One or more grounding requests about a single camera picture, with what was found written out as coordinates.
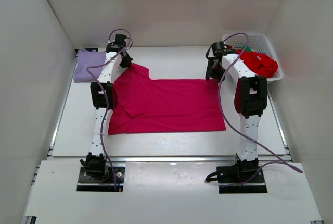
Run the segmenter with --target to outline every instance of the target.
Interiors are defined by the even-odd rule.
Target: purple cable
[[[110,163],[110,167],[111,167],[111,170],[112,170],[112,174],[113,174],[113,182],[114,182],[114,191],[116,192],[117,191],[117,186],[116,186],[116,175],[114,174],[114,168],[113,168],[113,165],[112,165],[112,162],[111,162],[111,158],[110,156],[108,155],[108,152],[106,151],[106,148],[104,146],[104,141],[103,141],[103,124],[104,124],[104,120],[106,119],[106,115],[109,111],[109,99],[108,99],[108,95],[106,94],[106,91],[105,89],[103,88],[102,84],[100,84],[99,80],[97,77],[94,76],[93,73],[90,72],[90,69],[94,69],[94,68],[100,68],[100,67],[103,67],[105,65],[108,65],[112,60],[114,60],[117,56],[120,55],[120,53],[122,53],[123,51],[125,51],[129,45],[130,45],[130,42],[132,40],[132,36],[131,34],[125,30],[125,29],[115,29],[111,32],[111,34],[109,35],[109,40],[112,36],[113,33],[115,33],[116,31],[118,30],[123,30],[125,31],[128,35],[129,35],[129,41],[126,43],[126,46],[124,48],[121,49],[121,51],[119,51],[118,53],[116,53],[114,56],[112,56],[112,58],[110,60],[108,60],[106,63],[104,64],[101,64],[101,65],[98,65],[98,66],[90,66],[90,67],[87,67],[86,70],[87,72],[92,76],[92,78],[94,78],[94,80],[97,82],[97,84],[99,85],[99,87],[102,89],[103,93],[104,93],[104,96],[105,96],[105,100],[106,100],[106,109],[105,109],[105,113],[104,113],[104,116],[103,116],[103,119],[102,119],[102,123],[100,125],[100,142],[102,144],[102,148],[103,148],[103,151],[104,151],[104,154],[105,156],[107,157],[109,163]]]
[[[226,121],[226,123],[232,128],[232,130],[234,130],[236,133],[238,133],[239,135],[243,136],[244,138],[254,142],[255,144],[261,146],[263,149],[267,150],[268,152],[270,152],[272,155],[274,155],[277,159],[279,159],[280,161],[270,161],[264,165],[262,165],[257,171],[256,173],[250,178],[248,179],[247,181],[245,182],[241,182],[241,183],[234,183],[234,184],[228,184],[228,185],[223,185],[222,187],[227,187],[227,186],[239,186],[239,185],[243,185],[245,183],[247,183],[248,181],[252,180],[256,175],[257,173],[260,172],[260,170],[268,165],[268,164],[275,164],[275,163],[278,163],[278,164],[284,164],[288,167],[290,167],[291,169],[295,170],[296,172],[298,173],[303,173],[303,171],[301,169],[299,169],[298,167],[295,167],[294,165],[291,165],[289,163],[287,163],[286,161],[284,161],[282,158],[280,158],[277,154],[275,154],[273,151],[271,151],[269,148],[265,147],[264,145],[262,145],[261,143],[257,142],[256,140],[252,139],[251,137],[241,133],[240,131],[238,131],[234,126],[232,126],[232,124],[229,122],[229,120],[226,118],[225,114],[224,114],[224,111],[223,111],[223,108],[222,108],[222,101],[221,101],[221,84],[222,82],[224,81],[224,78],[225,78],[225,75],[229,72],[229,70],[231,69],[231,67],[239,61],[240,59],[240,56],[244,53],[244,51],[246,50],[246,48],[248,47],[249,45],[249,36],[245,33],[236,33],[236,34],[232,34],[230,36],[228,36],[226,39],[223,40],[223,42],[225,42],[226,40],[228,40],[229,38],[232,38],[236,35],[244,35],[246,37],[246,44],[244,46],[244,48],[242,49],[242,51],[238,54],[237,58],[231,63],[231,65],[225,70],[225,72],[223,73],[222,77],[221,77],[221,82],[219,84],[219,106],[220,106],[220,110],[221,110],[221,113],[222,113],[222,116],[224,118],[224,120]]]

